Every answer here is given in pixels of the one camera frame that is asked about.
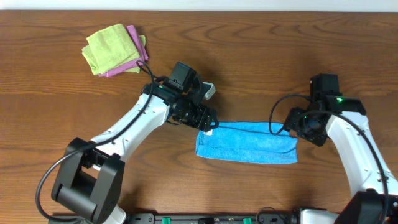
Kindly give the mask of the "blue microfiber cloth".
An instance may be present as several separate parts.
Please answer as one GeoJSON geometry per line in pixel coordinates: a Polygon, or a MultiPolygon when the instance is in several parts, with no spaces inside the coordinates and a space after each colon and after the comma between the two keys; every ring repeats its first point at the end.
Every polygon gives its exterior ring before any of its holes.
{"type": "Polygon", "coordinates": [[[297,138],[280,130],[282,124],[267,122],[221,122],[211,131],[198,133],[195,153],[206,159],[253,164],[298,162],[297,138]]]}

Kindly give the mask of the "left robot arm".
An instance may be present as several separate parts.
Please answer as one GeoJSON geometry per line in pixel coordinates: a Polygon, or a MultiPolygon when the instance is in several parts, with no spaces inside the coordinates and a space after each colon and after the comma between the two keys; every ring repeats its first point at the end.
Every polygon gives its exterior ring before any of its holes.
{"type": "Polygon", "coordinates": [[[202,104],[215,94],[212,83],[194,78],[178,89],[166,77],[142,89],[137,103],[116,124],[86,142],[75,138],[61,159],[51,197],[89,223],[125,223],[118,206],[126,162],[156,128],[173,119],[200,131],[217,128],[215,110],[202,104]]]}

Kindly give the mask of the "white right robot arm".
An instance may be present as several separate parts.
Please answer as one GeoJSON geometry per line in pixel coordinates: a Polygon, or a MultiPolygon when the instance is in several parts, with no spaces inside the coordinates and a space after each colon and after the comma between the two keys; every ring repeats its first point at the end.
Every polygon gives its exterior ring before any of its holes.
{"type": "Polygon", "coordinates": [[[382,158],[357,98],[324,96],[292,108],[284,128],[316,146],[331,139],[345,169],[351,200],[340,213],[302,208],[297,223],[397,223],[397,179],[382,158]]]}

